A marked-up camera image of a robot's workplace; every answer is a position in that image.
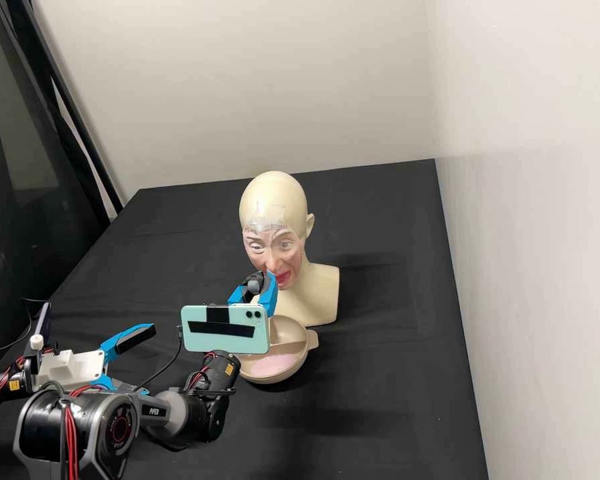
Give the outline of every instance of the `table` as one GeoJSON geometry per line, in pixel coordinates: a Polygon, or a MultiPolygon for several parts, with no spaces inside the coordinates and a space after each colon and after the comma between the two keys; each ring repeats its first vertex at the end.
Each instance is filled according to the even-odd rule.
{"type": "MultiPolygon", "coordinates": [[[[238,379],[223,435],[172,453],[143,434],[125,478],[487,478],[433,160],[295,175],[316,216],[312,261],[341,268],[339,314],[292,378],[238,379]]],[[[137,383],[177,346],[186,304],[224,302],[252,272],[237,208],[246,180],[140,190],[52,298],[53,339],[75,352],[144,322],[157,335],[110,375],[137,383]]],[[[19,353],[12,349],[13,355],[19,353]]],[[[180,385],[184,351],[150,384],[180,385]]],[[[0,479],[24,401],[0,405],[0,479]]]]}

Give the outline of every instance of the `bowl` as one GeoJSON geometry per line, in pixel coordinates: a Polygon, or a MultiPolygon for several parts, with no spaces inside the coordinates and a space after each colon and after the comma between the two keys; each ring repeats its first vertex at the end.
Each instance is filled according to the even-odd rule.
{"type": "Polygon", "coordinates": [[[252,383],[285,380],[300,370],[309,350],[318,346],[318,334],[284,315],[269,318],[269,351],[262,355],[238,355],[240,376],[252,383]]]}

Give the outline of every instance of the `mannequin ear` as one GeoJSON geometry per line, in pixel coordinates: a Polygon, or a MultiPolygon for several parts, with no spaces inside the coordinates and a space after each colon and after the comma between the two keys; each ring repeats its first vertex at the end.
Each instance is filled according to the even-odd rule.
{"type": "Polygon", "coordinates": [[[315,222],[314,214],[310,213],[307,215],[307,235],[305,238],[309,238],[311,231],[313,230],[313,224],[315,222]]]}

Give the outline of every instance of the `smartphone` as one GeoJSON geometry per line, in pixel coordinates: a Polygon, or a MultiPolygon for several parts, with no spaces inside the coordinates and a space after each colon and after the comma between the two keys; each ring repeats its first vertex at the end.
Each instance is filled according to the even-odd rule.
{"type": "Polygon", "coordinates": [[[186,305],[180,311],[185,349],[236,354],[269,351],[269,319],[259,303],[186,305]]]}

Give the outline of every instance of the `blue robot part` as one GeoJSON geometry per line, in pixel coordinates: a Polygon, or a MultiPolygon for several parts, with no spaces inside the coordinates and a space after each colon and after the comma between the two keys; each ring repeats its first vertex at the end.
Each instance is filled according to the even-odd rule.
{"type": "MultiPolygon", "coordinates": [[[[136,345],[152,338],[155,335],[155,324],[140,323],[115,334],[100,344],[100,349],[105,353],[104,368],[106,370],[109,362],[118,358],[124,352],[134,348],[136,345]]],[[[109,390],[132,390],[133,386],[101,375],[100,378],[91,382],[91,385],[100,385],[109,390]]],[[[147,395],[149,390],[141,389],[138,393],[147,395]]]]}
{"type": "Polygon", "coordinates": [[[267,273],[266,276],[261,271],[252,273],[236,287],[227,304],[251,303],[256,295],[260,295],[258,303],[264,307],[267,316],[271,317],[278,300],[278,285],[272,273],[267,273]]]}

